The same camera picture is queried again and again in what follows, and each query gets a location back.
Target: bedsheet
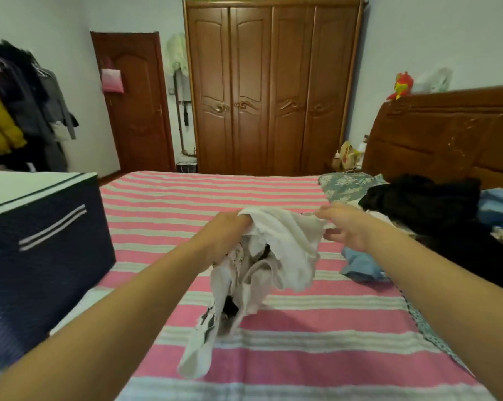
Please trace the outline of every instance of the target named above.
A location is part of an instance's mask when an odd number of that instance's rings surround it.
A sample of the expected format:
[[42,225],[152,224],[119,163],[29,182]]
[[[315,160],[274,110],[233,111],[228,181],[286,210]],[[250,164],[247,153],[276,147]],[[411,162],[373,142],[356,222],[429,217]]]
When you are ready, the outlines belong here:
[[[185,242],[218,211],[251,205],[310,212],[327,199],[317,177],[137,172],[101,188],[117,263],[77,312]],[[238,333],[219,339],[205,377],[177,365],[212,295],[208,270],[185,294],[122,400],[492,400],[418,332],[388,282],[360,285],[339,273],[342,246],[322,241],[315,281],[272,291]]]

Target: wardrobe door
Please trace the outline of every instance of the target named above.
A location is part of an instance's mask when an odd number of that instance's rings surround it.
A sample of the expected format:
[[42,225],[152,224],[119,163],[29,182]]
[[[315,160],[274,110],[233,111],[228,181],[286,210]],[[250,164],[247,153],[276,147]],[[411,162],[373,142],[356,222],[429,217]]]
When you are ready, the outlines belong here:
[[200,173],[233,174],[227,8],[188,8],[194,125]]
[[322,174],[339,148],[357,16],[357,6],[315,9],[303,174]]
[[300,174],[314,7],[273,8],[268,172]]
[[235,174],[268,174],[271,11],[271,7],[230,9]]

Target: wall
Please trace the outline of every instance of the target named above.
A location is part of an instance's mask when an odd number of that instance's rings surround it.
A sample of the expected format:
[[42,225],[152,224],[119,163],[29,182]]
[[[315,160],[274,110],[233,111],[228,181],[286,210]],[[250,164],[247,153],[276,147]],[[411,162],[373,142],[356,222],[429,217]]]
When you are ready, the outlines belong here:
[[63,143],[70,170],[119,170],[81,0],[0,0],[0,40],[30,50],[53,71],[80,126]]
[[[175,33],[185,31],[182,0],[84,0],[88,27],[94,32],[159,32],[161,50]],[[168,112],[176,162],[194,160],[181,154],[179,125],[175,97],[168,94],[173,79],[165,70]],[[192,152],[195,147],[192,107],[188,106],[189,127],[183,126],[185,148]]]
[[451,88],[503,84],[503,0],[369,0],[348,132],[357,146],[393,92],[398,72],[415,79],[448,65]]

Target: forearm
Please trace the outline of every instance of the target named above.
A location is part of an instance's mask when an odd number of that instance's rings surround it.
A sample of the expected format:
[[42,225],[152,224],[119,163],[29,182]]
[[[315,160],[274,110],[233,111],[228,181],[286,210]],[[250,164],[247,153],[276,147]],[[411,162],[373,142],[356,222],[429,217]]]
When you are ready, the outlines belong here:
[[0,377],[0,399],[114,399],[208,266],[207,250],[175,248],[75,318]]
[[373,230],[368,241],[385,273],[503,400],[503,289],[387,226]]

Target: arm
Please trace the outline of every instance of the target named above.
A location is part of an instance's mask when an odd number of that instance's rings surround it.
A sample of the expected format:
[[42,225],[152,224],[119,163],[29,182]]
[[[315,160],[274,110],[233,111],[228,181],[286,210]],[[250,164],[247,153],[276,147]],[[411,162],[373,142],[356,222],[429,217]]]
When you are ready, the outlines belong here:
[[0,399],[113,400],[195,277],[233,249],[251,222],[219,213],[11,366],[0,377]]
[[503,289],[351,206],[317,216],[337,229],[327,239],[373,256],[463,362],[503,401]]

